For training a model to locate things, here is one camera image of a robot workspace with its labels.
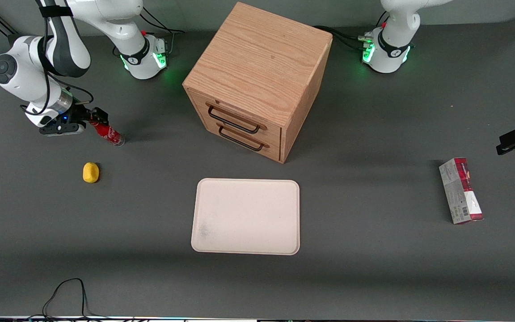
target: drawer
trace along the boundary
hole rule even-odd
[[[232,108],[228,108],[225,103],[204,97],[196,92],[190,92],[190,95],[207,128],[218,122],[257,141],[279,146],[282,133],[280,127],[242,116],[233,112]]]
[[[208,131],[219,135],[227,141],[279,162],[279,143],[270,144],[259,141],[255,137],[251,137],[244,132],[238,131],[220,122],[210,123],[208,125]]]

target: wooden drawer cabinet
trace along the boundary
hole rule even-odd
[[[182,85],[209,132],[284,163],[319,92],[331,41],[238,2]]]

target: red soda can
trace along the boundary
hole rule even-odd
[[[94,129],[103,139],[112,143],[112,145],[115,147],[118,148],[124,145],[124,136],[115,131],[111,126],[107,126],[98,122],[89,122],[89,124],[94,126]]]

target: green led light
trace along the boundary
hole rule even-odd
[[[126,69],[126,70],[128,71],[127,62],[124,60],[124,58],[122,57],[122,55],[120,55],[120,59],[122,59],[122,63],[124,64],[124,69]]]
[[[375,53],[375,45],[371,44],[370,47],[366,49],[366,53],[363,55],[363,61],[369,63],[372,59],[373,53]]]
[[[402,62],[403,62],[403,63],[408,59],[408,57],[409,57],[409,51],[410,51],[410,46],[409,46],[409,48],[406,50],[405,57],[404,57],[404,58],[403,58],[403,60],[402,60]]]
[[[152,56],[156,60],[156,63],[158,64],[158,67],[160,67],[160,69],[166,67],[166,56],[164,54],[152,53]]]

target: cabinet top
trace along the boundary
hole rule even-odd
[[[238,2],[184,87],[283,127],[332,39],[325,31]]]

